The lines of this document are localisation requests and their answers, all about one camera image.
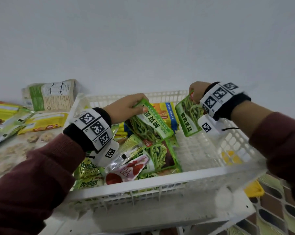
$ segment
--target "white wall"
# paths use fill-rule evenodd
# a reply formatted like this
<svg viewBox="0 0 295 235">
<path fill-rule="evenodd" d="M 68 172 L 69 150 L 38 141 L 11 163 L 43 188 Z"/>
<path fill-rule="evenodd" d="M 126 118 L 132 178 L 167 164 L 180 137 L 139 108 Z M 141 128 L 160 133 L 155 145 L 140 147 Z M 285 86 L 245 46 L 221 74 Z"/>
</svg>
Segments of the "white wall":
<svg viewBox="0 0 295 235">
<path fill-rule="evenodd" d="M 0 0 L 0 100 L 69 78 L 93 94 L 256 83 L 295 117 L 295 0 Z"/>
</svg>

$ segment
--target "maroon sleeve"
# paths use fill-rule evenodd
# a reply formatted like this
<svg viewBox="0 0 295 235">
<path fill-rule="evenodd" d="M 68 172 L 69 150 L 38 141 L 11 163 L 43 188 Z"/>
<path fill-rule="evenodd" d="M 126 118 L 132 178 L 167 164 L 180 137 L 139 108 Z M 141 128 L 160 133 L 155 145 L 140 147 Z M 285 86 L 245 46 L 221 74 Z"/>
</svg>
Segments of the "maroon sleeve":
<svg viewBox="0 0 295 235">
<path fill-rule="evenodd" d="M 267 158 L 272 174 L 290 183 L 295 200 L 295 119 L 270 114 L 255 130 L 250 144 Z"/>
<path fill-rule="evenodd" d="M 0 178 L 0 234 L 38 234 L 74 183 L 82 148 L 60 134 Z"/>
</svg>

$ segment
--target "hand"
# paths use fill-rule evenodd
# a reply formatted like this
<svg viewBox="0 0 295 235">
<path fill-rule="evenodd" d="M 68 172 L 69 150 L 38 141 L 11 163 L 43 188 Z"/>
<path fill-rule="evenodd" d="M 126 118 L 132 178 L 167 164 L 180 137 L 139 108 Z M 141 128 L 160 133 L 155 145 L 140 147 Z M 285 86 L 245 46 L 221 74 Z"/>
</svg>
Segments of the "hand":
<svg viewBox="0 0 295 235">
<path fill-rule="evenodd" d="M 200 100 L 204 96 L 204 92 L 206 88 L 210 85 L 211 83 L 208 82 L 203 82 L 203 81 L 196 81 L 192 83 L 189 87 L 189 94 L 192 90 L 194 90 L 193 93 L 193 101 L 196 102 L 197 104 L 200 103 Z"/>
<path fill-rule="evenodd" d="M 105 106 L 103 109 L 110 115 L 111 123 L 118 124 L 134 115 L 143 114 L 148 111 L 146 107 L 142 106 L 133 108 L 133 106 L 143 98 L 148 100 L 143 93 L 128 95 Z"/>
</svg>

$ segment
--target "green vegetable image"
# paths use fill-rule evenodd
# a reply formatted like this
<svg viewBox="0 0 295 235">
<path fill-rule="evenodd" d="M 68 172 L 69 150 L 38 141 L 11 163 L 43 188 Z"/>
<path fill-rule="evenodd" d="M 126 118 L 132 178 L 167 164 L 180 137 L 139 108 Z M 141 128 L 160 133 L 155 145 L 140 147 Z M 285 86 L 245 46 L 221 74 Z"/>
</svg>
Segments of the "green vegetable image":
<svg viewBox="0 0 295 235">
<path fill-rule="evenodd" d="M 166 153 L 167 153 L 167 148 L 161 144 L 154 144 L 150 146 L 148 149 L 146 149 L 147 152 L 150 154 L 154 165 L 155 165 L 155 170 L 159 170 L 162 168 L 162 166 L 165 165 L 165 158 L 166 158 Z"/>
<path fill-rule="evenodd" d="M 185 113 L 192 119 L 193 122 L 197 123 L 198 119 L 204 114 L 204 110 L 200 105 L 191 101 L 190 97 L 187 97 L 181 101 L 182 108 Z"/>
<path fill-rule="evenodd" d="M 151 126 L 145 124 L 138 117 L 134 116 L 130 118 L 130 123 L 133 127 L 133 130 L 136 134 L 140 135 L 143 138 L 146 138 L 152 142 L 156 142 L 157 140 L 161 140 L 161 137 L 157 133 L 157 131 Z"/>
</svg>

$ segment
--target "red fruit package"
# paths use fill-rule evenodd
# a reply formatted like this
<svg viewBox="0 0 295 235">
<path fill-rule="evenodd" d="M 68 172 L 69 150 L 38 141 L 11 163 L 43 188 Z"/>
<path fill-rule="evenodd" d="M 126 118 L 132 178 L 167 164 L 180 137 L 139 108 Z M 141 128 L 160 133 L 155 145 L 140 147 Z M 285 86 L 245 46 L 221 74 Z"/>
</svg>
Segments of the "red fruit package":
<svg viewBox="0 0 295 235">
<path fill-rule="evenodd" d="M 148 160 L 149 157 L 146 154 L 143 154 L 140 157 L 117 167 L 106 175 L 105 183 L 111 185 L 134 180 L 147 164 Z"/>
</svg>

